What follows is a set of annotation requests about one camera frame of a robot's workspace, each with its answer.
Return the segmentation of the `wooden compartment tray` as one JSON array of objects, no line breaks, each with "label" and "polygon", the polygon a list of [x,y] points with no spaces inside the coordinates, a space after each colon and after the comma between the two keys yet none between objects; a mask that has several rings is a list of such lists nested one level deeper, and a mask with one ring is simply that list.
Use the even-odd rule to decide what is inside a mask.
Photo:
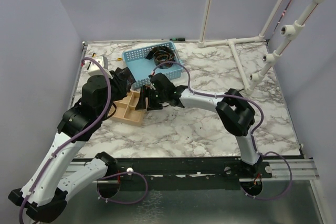
[{"label": "wooden compartment tray", "polygon": [[145,110],[136,110],[135,107],[139,101],[140,93],[130,91],[125,98],[119,101],[114,101],[116,107],[112,107],[109,115],[110,119],[129,124],[140,126],[143,122]]}]

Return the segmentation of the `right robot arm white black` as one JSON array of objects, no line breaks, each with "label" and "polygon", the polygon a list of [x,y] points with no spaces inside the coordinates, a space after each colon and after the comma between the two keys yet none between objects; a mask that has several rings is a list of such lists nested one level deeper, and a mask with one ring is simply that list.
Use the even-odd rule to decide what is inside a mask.
[{"label": "right robot arm white black", "polygon": [[240,149],[241,171],[254,177],[260,171],[261,155],[257,152],[253,131],[255,110],[238,90],[229,89],[224,94],[191,91],[188,86],[175,86],[164,74],[150,78],[150,85],[143,85],[136,110],[161,110],[163,104],[179,108],[197,108],[218,114],[224,128],[236,138]]}]

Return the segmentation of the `brown blue floral tie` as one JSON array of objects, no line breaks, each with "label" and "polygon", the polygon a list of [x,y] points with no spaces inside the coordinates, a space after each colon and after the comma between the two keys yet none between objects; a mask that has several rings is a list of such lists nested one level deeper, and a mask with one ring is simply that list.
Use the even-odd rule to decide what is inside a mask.
[{"label": "brown blue floral tie", "polygon": [[115,69],[115,73],[119,79],[126,82],[126,90],[130,92],[132,85],[135,83],[135,77],[133,76],[131,70],[128,67]]}]

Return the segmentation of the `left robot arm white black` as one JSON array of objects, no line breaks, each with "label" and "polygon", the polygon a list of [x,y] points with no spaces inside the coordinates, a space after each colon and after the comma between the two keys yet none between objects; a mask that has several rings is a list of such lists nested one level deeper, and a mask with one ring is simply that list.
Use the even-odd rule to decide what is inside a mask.
[{"label": "left robot arm white black", "polygon": [[75,155],[109,118],[114,101],[127,96],[130,84],[120,74],[120,68],[95,74],[82,86],[81,98],[63,114],[39,168],[22,188],[9,193],[9,200],[20,207],[21,215],[26,214],[34,223],[51,223],[64,211],[71,197],[90,182],[115,175],[114,159],[101,153],[83,171],[63,178]]}]

